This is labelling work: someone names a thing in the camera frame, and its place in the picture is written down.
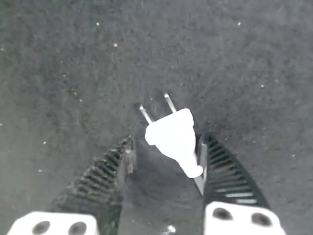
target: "debris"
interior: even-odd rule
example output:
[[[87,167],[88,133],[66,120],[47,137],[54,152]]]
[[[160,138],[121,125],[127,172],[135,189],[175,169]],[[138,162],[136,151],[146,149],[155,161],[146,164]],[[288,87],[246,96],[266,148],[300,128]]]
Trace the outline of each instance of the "debris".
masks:
[[[171,232],[171,233],[175,233],[175,232],[176,232],[176,229],[175,229],[175,227],[174,227],[173,225],[167,226],[167,230],[168,230],[169,232]]]

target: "gray carpet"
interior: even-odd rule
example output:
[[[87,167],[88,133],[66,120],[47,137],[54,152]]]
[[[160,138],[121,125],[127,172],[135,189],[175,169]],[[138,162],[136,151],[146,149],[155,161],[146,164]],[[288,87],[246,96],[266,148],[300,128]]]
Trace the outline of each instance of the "gray carpet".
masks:
[[[127,134],[143,139],[137,102],[163,117],[168,91],[238,155],[286,231],[311,234],[312,11],[309,0],[0,0],[1,230]],[[141,148],[138,226],[198,229],[166,210],[196,214],[194,185]],[[171,187],[183,202],[154,205]]]

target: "metal prong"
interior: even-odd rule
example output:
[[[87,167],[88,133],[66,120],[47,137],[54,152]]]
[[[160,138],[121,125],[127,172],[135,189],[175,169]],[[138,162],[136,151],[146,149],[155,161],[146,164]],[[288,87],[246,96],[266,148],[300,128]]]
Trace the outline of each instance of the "metal prong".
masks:
[[[172,112],[173,113],[177,112],[177,110],[176,110],[176,108],[175,108],[175,106],[174,106],[170,96],[167,93],[165,93],[164,97],[166,99],[166,102],[168,103],[168,106],[170,106],[170,109],[172,110]]]
[[[149,115],[147,114],[147,111],[146,111],[146,109],[142,106],[142,104],[139,106],[139,109],[140,109],[142,115],[143,115],[143,116],[145,117],[145,119],[147,120],[147,122],[148,122],[149,124],[151,124],[153,121],[152,121],[152,119],[149,117]]]

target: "white plug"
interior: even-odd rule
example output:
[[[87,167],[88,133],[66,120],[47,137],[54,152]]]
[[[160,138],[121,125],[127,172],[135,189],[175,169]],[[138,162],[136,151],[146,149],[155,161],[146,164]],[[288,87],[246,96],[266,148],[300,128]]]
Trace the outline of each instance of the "white plug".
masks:
[[[165,94],[164,97],[173,113],[157,121],[152,121],[144,107],[140,106],[149,124],[145,139],[149,145],[155,145],[162,154],[176,160],[187,177],[199,177],[203,168],[197,164],[192,114],[189,109],[177,111],[169,95]]]

